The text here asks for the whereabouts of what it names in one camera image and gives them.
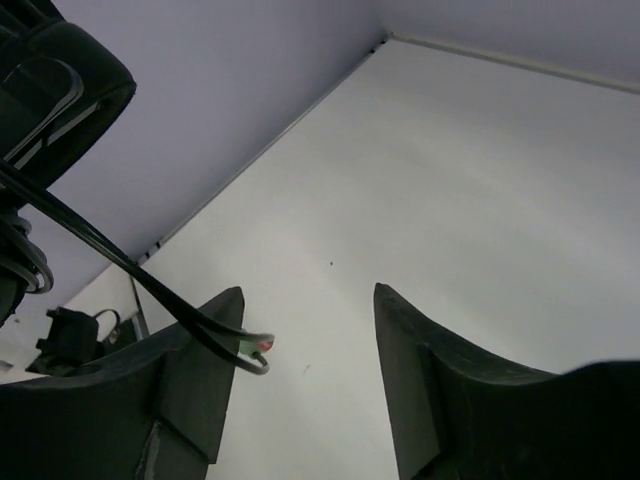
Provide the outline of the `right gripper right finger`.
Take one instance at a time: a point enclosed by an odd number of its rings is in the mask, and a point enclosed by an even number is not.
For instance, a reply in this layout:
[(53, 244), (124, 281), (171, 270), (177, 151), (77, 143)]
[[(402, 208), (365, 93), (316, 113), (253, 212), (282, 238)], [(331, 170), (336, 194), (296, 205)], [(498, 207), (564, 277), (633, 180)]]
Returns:
[(390, 286), (374, 320), (403, 479), (635, 479), (639, 365), (552, 374), (432, 321)]

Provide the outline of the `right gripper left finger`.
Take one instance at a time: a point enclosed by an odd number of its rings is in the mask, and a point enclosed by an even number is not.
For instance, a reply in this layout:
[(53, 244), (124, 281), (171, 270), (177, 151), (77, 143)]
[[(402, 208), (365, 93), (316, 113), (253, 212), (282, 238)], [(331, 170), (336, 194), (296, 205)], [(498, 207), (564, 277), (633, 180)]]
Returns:
[(174, 323), (71, 370), (1, 387), (4, 479), (203, 479), (234, 367)]

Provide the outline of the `black headset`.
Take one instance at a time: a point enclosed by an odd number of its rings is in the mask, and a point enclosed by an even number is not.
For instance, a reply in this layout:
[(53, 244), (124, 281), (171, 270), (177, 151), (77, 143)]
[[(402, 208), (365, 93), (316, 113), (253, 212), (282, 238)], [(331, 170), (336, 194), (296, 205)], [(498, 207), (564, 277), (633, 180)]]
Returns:
[(132, 100), (127, 67), (50, 1), (1, 4), (1, 158), (47, 188)]

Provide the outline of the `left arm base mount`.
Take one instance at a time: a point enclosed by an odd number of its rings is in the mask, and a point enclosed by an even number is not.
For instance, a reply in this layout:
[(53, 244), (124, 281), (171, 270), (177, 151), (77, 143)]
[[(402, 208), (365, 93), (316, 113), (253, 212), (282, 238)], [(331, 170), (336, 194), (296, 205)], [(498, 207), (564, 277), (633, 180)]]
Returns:
[(141, 312), (123, 318), (112, 308), (89, 315), (57, 307), (46, 315), (52, 319), (50, 329), (46, 338), (36, 342), (39, 355), (26, 368), (29, 373), (65, 376), (149, 335)]

